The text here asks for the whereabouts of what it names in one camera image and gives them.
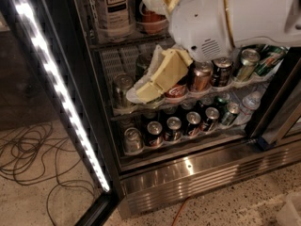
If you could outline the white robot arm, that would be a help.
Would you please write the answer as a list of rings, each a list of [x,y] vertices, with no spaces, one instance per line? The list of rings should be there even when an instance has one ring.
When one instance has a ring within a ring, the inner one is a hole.
[[[175,45],[156,47],[145,75],[126,93],[148,103],[171,89],[192,62],[227,57],[238,47],[301,45],[300,0],[142,0],[166,16]]]

